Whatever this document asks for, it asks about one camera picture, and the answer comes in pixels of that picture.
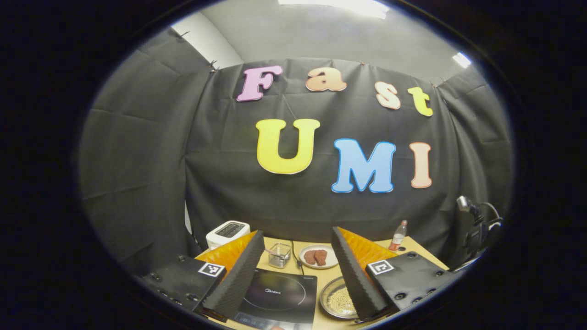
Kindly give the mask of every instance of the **black curtain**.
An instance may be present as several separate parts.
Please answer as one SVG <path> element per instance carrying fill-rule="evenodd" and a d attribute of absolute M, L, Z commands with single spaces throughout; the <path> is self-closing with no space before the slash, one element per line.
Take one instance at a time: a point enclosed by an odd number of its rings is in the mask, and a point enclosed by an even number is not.
<path fill-rule="evenodd" d="M 261 100 L 237 102 L 243 71 L 280 65 Z M 332 67 L 348 84 L 340 92 L 312 92 L 308 72 Z M 376 100 L 374 84 L 391 83 L 401 108 L 385 108 Z M 421 115 L 407 90 L 419 86 L 430 96 L 432 117 Z M 256 122 L 282 119 L 279 154 L 296 155 L 295 119 L 320 121 L 310 166 L 294 175 L 273 174 L 257 162 Z M 359 142 L 369 157 L 378 142 L 396 145 L 393 191 L 376 194 L 355 190 L 334 193 L 339 153 L 336 139 Z M 412 142 L 431 146 L 432 186 L 416 189 Z M 471 218 L 457 212 L 461 194 L 489 201 L 505 210 L 513 180 L 513 152 L 506 108 L 488 83 L 472 68 L 441 86 L 388 69 L 336 59 L 267 60 L 221 69 L 207 82 L 186 145 L 187 206 L 194 234 L 205 235 L 227 220 L 249 223 L 267 236 L 328 242 L 339 225 L 371 240 L 393 235 L 409 220 L 408 235 L 450 263 L 462 260 L 460 241 Z"/>
<path fill-rule="evenodd" d="M 80 142 L 80 189 L 98 236 L 135 274 L 195 255 L 184 225 L 184 149 L 209 63 L 172 29 L 103 85 Z"/>

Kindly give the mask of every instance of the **ceiling light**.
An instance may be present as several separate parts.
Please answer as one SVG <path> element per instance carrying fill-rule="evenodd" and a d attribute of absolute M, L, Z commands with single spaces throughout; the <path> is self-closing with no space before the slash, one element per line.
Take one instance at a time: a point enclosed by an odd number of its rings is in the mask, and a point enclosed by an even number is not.
<path fill-rule="evenodd" d="M 465 69 L 471 65 L 471 61 L 465 56 L 463 55 L 463 53 L 459 52 L 458 54 L 453 56 L 453 59 L 455 61 L 457 61 L 457 63 L 464 67 Z"/>
<path fill-rule="evenodd" d="M 385 19 L 389 8 L 375 0 L 279 0 L 280 5 L 322 5 L 348 9 L 357 14 Z"/>

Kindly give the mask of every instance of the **plate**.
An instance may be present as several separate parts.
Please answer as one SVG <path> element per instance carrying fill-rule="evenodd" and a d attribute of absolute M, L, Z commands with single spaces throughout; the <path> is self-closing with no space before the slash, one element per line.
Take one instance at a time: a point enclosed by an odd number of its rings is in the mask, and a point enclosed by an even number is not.
<path fill-rule="evenodd" d="M 325 250 L 326 253 L 326 265 L 324 266 L 319 266 L 318 264 L 314 264 L 314 265 L 310 265 L 306 262 L 306 259 L 303 258 L 303 255 L 306 254 L 307 251 L 310 250 Z M 328 246 L 328 245 L 310 245 L 307 246 L 305 248 L 302 249 L 302 251 L 299 252 L 299 260 L 302 261 L 302 263 L 310 268 L 316 268 L 317 270 L 323 270 L 326 268 L 330 268 L 330 267 L 334 267 L 336 265 L 338 265 L 338 260 L 336 259 L 336 255 L 334 254 L 334 250 L 332 249 L 332 247 Z"/>
<path fill-rule="evenodd" d="M 330 315 L 336 316 L 338 318 L 346 318 L 346 319 L 353 319 L 358 318 L 357 312 L 354 309 L 354 306 L 351 304 L 344 304 L 344 302 L 340 302 L 340 309 L 335 310 L 328 304 L 328 298 L 332 295 L 336 294 L 338 291 L 346 289 L 345 280 L 341 277 L 335 278 L 330 283 L 326 284 L 322 293 L 320 294 L 320 304 L 322 308 Z"/>

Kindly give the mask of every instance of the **foam letter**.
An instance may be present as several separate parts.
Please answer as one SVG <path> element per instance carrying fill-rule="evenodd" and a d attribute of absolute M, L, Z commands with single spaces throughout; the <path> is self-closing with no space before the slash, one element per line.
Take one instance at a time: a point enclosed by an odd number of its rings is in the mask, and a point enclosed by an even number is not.
<path fill-rule="evenodd" d="M 273 83 L 273 75 L 280 75 L 283 71 L 279 65 L 245 70 L 245 85 L 242 87 L 242 93 L 237 96 L 237 101 L 260 100 L 263 93 L 259 92 L 259 85 L 262 85 L 263 89 L 268 89 Z"/>
<path fill-rule="evenodd" d="M 330 89 L 334 92 L 346 88 L 346 82 L 342 81 L 342 74 L 335 68 L 317 68 L 308 72 L 309 78 L 306 87 L 314 92 Z"/>
<path fill-rule="evenodd" d="M 384 107 L 390 109 L 400 108 L 400 99 L 397 98 L 397 90 L 392 84 L 384 82 L 376 82 L 375 90 L 377 91 L 377 101 Z"/>
<path fill-rule="evenodd" d="M 426 101 L 430 101 L 430 96 L 422 92 L 422 88 L 412 87 L 407 92 L 414 96 L 414 105 L 419 113 L 427 117 L 432 116 L 432 109 L 426 106 Z"/>
<path fill-rule="evenodd" d="M 428 151 L 430 145 L 423 142 L 410 143 L 410 149 L 414 152 L 414 179 L 411 186 L 414 188 L 428 188 L 432 186 L 432 179 L 428 172 Z"/>
<path fill-rule="evenodd" d="M 334 147 L 340 153 L 338 167 L 338 179 L 332 185 L 335 193 L 350 193 L 354 186 L 350 183 L 352 173 L 357 182 L 359 191 L 365 190 L 371 177 L 375 175 L 369 190 L 373 193 L 388 193 L 393 190 L 392 185 L 392 157 L 396 146 L 389 142 L 379 142 L 369 160 L 359 146 L 359 142 L 353 139 L 338 139 L 334 141 Z"/>
<path fill-rule="evenodd" d="M 314 154 L 314 131 L 320 122 L 314 119 L 298 119 L 293 126 L 299 130 L 298 154 L 291 159 L 279 156 L 279 132 L 285 127 L 281 119 L 265 119 L 257 122 L 259 142 L 257 160 L 259 165 L 271 173 L 295 174 L 305 170 Z"/>

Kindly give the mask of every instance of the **meat patty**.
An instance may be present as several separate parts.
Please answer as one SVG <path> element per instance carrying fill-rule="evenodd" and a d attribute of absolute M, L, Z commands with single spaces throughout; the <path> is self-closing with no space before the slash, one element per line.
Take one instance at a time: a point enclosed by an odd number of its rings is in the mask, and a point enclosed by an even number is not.
<path fill-rule="evenodd" d="M 316 250 L 310 250 L 304 253 L 303 258 L 306 259 L 306 262 L 310 265 L 314 265 L 316 260 L 314 259 L 314 254 L 316 254 Z"/>
<path fill-rule="evenodd" d="M 316 250 L 316 254 L 314 254 L 314 259 L 316 259 L 316 263 L 319 266 L 326 265 L 326 255 L 328 252 L 326 250 Z"/>

